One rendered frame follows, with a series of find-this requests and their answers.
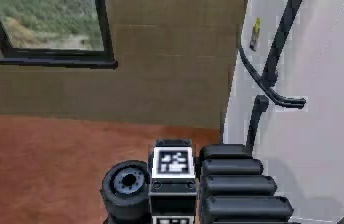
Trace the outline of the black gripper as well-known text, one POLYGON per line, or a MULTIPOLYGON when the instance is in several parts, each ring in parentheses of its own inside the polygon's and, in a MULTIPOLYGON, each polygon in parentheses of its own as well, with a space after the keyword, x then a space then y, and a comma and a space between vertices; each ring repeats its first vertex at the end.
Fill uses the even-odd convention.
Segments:
POLYGON ((150 224, 147 163, 126 160, 104 176, 100 194, 107 211, 103 224, 150 224))

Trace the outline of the black framed window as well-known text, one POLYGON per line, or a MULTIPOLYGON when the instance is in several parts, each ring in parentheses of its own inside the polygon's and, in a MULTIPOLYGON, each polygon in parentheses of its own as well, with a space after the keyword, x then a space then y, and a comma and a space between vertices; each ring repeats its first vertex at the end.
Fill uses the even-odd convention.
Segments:
POLYGON ((115 69, 106 0, 0 0, 0 65, 115 69))

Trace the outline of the white fridge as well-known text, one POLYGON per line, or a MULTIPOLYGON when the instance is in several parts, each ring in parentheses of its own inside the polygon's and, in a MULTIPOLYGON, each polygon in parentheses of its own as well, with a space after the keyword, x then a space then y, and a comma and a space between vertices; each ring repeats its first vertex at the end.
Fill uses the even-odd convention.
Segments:
MULTIPOLYGON (((240 46, 263 69, 288 0, 249 0, 240 46), (261 19, 255 51, 249 47, 261 19)), ((344 0, 303 0, 277 65, 273 89, 305 98, 302 109, 271 103, 262 114, 253 154, 278 183, 278 194, 301 224, 344 224, 344 0)), ((225 119, 224 139, 243 143, 253 101, 262 90, 238 52, 225 119)))

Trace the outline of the yellow fridge magnet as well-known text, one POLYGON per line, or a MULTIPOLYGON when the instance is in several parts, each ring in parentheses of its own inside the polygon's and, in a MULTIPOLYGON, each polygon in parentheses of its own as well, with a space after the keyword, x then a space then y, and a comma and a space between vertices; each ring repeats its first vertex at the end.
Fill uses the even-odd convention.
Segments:
POLYGON ((255 51, 257 48, 257 43, 258 43, 258 39, 260 35, 260 24, 261 24, 261 19, 257 18, 252 29, 251 39, 249 43, 249 47, 253 51, 255 51))

